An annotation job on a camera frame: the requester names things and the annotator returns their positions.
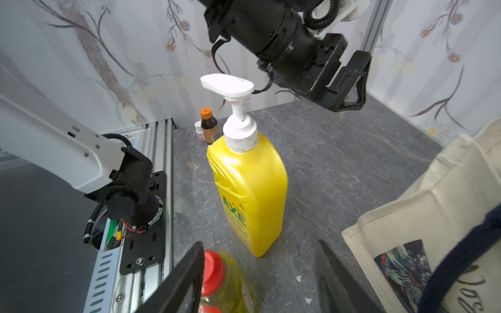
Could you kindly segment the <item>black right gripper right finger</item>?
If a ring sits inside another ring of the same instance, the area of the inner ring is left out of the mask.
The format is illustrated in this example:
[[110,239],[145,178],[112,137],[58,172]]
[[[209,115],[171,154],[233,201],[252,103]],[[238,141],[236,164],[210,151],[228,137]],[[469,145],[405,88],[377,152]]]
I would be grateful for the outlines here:
[[317,244],[314,273],[321,312],[382,312],[323,240]]

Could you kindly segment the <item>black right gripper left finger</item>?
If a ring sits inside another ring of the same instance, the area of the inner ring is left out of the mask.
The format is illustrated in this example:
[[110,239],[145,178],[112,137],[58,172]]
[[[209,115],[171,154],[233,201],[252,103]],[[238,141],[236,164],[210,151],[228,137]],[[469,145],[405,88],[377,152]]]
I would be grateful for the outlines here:
[[204,246],[198,241],[137,311],[197,313],[202,293],[204,264]]

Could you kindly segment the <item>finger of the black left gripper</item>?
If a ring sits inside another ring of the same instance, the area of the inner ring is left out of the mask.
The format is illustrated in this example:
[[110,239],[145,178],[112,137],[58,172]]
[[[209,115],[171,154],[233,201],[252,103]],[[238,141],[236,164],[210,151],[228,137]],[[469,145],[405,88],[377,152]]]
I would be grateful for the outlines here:
[[366,84],[371,54],[357,50],[348,64],[336,75],[329,90],[334,98],[328,108],[332,112],[358,111],[366,102]]

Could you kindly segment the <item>green soap bottle red cap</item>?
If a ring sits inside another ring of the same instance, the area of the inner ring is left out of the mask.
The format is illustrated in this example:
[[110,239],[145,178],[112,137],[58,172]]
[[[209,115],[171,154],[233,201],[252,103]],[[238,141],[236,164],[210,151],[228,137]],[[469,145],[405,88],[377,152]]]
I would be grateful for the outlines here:
[[199,312],[257,312],[255,293],[235,259],[227,252],[204,251]]

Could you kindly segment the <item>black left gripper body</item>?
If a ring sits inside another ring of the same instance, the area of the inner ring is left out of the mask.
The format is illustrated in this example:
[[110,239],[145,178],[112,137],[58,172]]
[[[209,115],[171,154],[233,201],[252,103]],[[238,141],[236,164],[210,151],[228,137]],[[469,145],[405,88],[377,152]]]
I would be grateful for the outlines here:
[[261,58],[258,67],[269,73],[278,86],[331,108],[336,96],[329,86],[347,46],[341,34],[329,33],[318,40],[310,33],[296,33],[278,58],[274,61]]

